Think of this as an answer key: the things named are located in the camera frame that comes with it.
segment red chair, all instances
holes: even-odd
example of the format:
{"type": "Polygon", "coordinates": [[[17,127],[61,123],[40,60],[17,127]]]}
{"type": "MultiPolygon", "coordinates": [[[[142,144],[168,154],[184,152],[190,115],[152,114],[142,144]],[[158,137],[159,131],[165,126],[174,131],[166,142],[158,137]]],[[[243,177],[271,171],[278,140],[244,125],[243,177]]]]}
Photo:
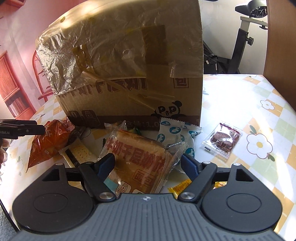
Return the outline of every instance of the red chair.
{"type": "Polygon", "coordinates": [[[42,87],[42,84],[41,84],[41,81],[40,81],[40,77],[43,77],[43,78],[46,78],[46,77],[45,77],[43,69],[41,69],[41,72],[38,72],[38,70],[37,70],[36,64],[41,66],[41,63],[40,63],[40,59],[39,59],[36,51],[33,54],[32,64],[33,64],[33,69],[34,69],[34,73],[35,73],[35,76],[36,76],[36,80],[37,80],[37,83],[38,83],[38,86],[39,86],[39,89],[40,89],[40,92],[41,92],[41,95],[38,97],[38,100],[44,99],[44,101],[46,102],[46,101],[48,101],[47,97],[52,95],[53,92],[52,92],[50,86],[46,87],[46,89],[47,89],[46,91],[43,90],[43,87],[42,87]]]}

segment exercise bike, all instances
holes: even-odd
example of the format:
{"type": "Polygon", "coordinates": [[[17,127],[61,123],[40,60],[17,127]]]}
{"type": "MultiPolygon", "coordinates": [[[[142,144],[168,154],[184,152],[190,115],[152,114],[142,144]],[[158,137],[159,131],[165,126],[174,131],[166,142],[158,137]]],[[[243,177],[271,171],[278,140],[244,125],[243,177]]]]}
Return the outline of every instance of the exercise bike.
{"type": "Polygon", "coordinates": [[[254,42],[254,39],[248,36],[250,23],[258,24],[260,28],[267,30],[268,24],[266,22],[255,19],[267,16],[267,4],[265,0],[251,0],[245,5],[236,6],[235,11],[248,16],[248,18],[240,17],[242,23],[237,34],[232,58],[228,59],[215,55],[207,44],[203,42],[204,74],[240,74],[239,65],[245,46],[246,44],[252,46],[254,42]]]}

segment white snack packet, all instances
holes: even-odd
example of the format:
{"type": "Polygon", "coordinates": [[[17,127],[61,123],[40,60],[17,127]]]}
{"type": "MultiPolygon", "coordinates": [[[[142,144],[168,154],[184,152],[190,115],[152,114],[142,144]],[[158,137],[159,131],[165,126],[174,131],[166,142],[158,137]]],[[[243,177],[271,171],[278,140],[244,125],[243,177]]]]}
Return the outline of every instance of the white snack packet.
{"type": "MultiPolygon", "coordinates": [[[[160,128],[157,136],[157,141],[162,142],[165,145],[178,142],[186,142],[188,147],[185,150],[185,153],[194,158],[194,138],[200,133],[202,133],[202,128],[199,126],[192,125],[188,122],[185,123],[179,120],[162,117],[160,120],[160,128]]],[[[180,162],[178,162],[175,168],[178,171],[184,173],[181,168],[180,162]]]]}
{"type": "Polygon", "coordinates": [[[157,141],[163,145],[175,144],[181,140],[181,131],[185,122],[162,117],[157,141]]]}

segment checkered tablecloth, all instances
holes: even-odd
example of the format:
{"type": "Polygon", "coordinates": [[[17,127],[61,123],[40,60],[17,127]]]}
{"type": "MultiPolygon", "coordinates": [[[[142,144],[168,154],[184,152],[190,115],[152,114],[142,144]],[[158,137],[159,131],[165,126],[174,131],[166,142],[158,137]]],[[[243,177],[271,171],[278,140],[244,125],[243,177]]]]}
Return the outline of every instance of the checkered tablecloth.
{"type": "MultiPolygon", "coordinates": [[[[65,113],[52,97],[33,116],[38,124],[64,119],[65,113]]],[[[287,241],[296,238],[296,113],[274,87],[261,75],[204,75],[201,126],[204,132],[195,139],[195,157],[220,167],[241,163],[260,179],[283,205],[281,219],[275,229],[287,241]],[[227,162],[206,152],[200,143],[220,122],[243,130],[243,135],[227,162]]],[[[143,132],[156,138],[157,132],[143,132]]],[[[105,130],[86,130],[83,143],[96,155],[102,147],[105,130]]],[[[13,141],[7,150],[6,165],[0,169],[0,199],[12,215],[13,200],[62,156],[30,168],[27,172],[32,136],[13,141]]],[[[187,179],[172,171],[163,189],[187,179]]]]}

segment yellow snack packet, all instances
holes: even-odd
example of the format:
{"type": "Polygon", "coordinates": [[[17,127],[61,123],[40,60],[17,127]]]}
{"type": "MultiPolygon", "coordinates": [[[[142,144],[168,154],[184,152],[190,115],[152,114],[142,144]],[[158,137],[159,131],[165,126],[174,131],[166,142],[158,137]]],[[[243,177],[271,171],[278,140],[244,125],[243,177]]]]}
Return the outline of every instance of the yellow snack packet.
{"type": "Polygon", "coordinates": [[[170,193],[172,193],[174,195],[174,197],[177,199],[179,194],[181,192],[183,192],[185,190],[185,188],[188,187],[191,182],[192,181],[188,178],[185,181],[181,182],[179,185],[177,185],[173,188],[168,188],[168,191],[170,193]]]}
{"type": "Polygon", "coordinates": [[[227,184],[227,182],[216,182],[213,189],[224,187],[226,184],[227,184]]]}
{"type": "MultiPolygon", "coordinates": [[[[192,181],[190,179],[186,179],[185,181],[181,182],[179,185],[173,188],[168,188],[168,191],[172,193],[176,199],[178,199],[178,196],[180,195],[180,193],[182,193],[185,190],[185,188],[189,186],[191,182],[192,181]]],[[[227,182],[216,182],[213,189],[223,187],[226,184],[227,182]]]]}

